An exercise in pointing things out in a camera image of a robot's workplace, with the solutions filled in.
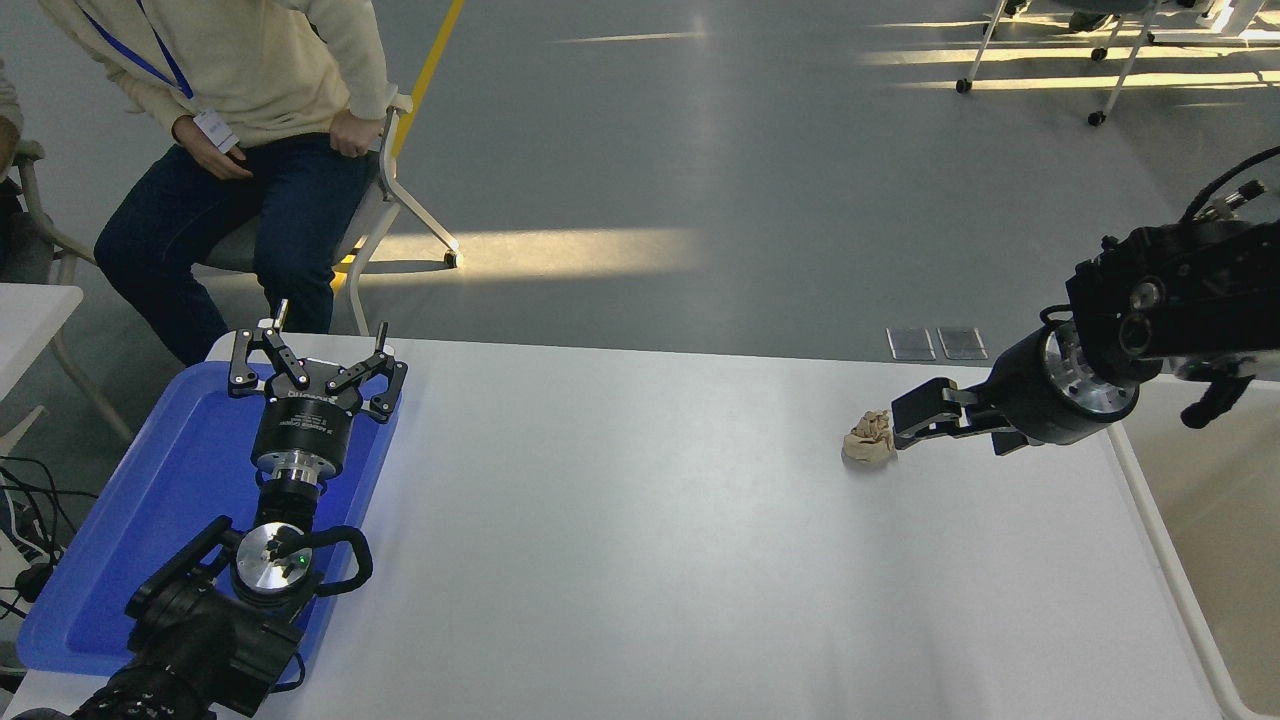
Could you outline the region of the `person's right hand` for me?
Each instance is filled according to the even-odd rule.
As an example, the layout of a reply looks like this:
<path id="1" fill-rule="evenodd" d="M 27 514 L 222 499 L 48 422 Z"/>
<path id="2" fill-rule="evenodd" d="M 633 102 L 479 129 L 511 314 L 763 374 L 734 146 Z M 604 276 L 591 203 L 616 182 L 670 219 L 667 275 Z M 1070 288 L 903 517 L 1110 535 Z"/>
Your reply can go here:
<path id="1" fill-rule="evenodd" d="M 232 145 L 227 151 L 218 146 L 198 128 L 191 115 L 178 117 L 172 126 L 172 136 L 192 159 L 220 181 L 247 181 L 253 177 L 244 163 L 247 160 L 241 146 Z"/>

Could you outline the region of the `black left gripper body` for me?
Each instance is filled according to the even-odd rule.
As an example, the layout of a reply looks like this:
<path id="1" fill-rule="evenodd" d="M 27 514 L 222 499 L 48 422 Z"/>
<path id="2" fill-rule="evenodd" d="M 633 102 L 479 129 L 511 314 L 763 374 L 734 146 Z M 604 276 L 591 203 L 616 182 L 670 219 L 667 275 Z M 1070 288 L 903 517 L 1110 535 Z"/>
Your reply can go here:
<path id="1" fill-rule="evenodd" d="M 274 473 L 280 465 L 302 455 L 319 473 L 340 473 L 346 465 L 355 413 L 364 397 L 355 387 L 338 395 L 326 392 L 343 366 L 306 357 L 303 374 L 308 378 L 300 389 L 284 373 L 278 372 L 266 383 L 266 404 L 250 457 L 253 465 Z"/>

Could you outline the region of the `person's left hand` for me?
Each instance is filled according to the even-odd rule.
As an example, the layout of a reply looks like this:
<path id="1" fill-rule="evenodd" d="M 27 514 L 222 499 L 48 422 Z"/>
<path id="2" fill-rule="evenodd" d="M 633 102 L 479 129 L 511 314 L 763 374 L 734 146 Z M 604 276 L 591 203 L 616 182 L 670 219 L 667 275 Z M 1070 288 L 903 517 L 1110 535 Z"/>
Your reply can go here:
<path id="1" fill-rule="evenodd" d="M 349 109 L 339 110 L 329 128 L 329 143 L 343 158 L 362 158 L 378 145 L 385 133 L 387 114 L 376 118 L 355 115 Z"/>

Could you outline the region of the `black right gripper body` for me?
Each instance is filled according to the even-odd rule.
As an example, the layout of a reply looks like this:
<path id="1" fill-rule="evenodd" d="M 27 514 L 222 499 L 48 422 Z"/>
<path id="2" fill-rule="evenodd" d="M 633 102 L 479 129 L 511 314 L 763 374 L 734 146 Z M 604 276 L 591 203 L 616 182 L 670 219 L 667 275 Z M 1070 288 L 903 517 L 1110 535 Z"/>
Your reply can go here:
<path id="1" fill-rule="evenodd" d="M 1038 329 L 1002 352 L 984 402 L 1004 419 L 1000 430 L 1037 445 L 1073 445 L 1112 421 L 1112 386 L 1093 373 L 1074 329 Z"/>

